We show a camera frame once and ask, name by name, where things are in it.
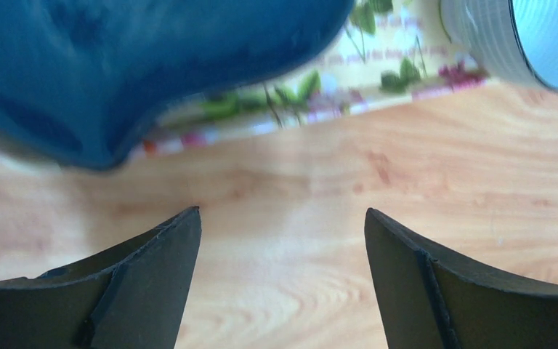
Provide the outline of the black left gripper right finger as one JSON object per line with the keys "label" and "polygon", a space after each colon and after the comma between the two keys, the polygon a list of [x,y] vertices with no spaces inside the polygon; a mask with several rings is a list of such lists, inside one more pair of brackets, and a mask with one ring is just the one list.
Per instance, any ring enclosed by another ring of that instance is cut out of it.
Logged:
{"label": "black left gripper right finger", "polygon": [[364,234],[390,348],[558,348],[558,284],[486,265],[376,209]]}

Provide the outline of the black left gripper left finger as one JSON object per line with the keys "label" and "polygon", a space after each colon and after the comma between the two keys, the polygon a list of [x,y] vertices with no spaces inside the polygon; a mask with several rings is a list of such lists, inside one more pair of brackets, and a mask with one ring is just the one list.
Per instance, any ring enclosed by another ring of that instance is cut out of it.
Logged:
{"label": "black left gripper left finger", "polygon": [[39,277],[0,281],[0,348],[173,348],[200,243],[192,206]]}

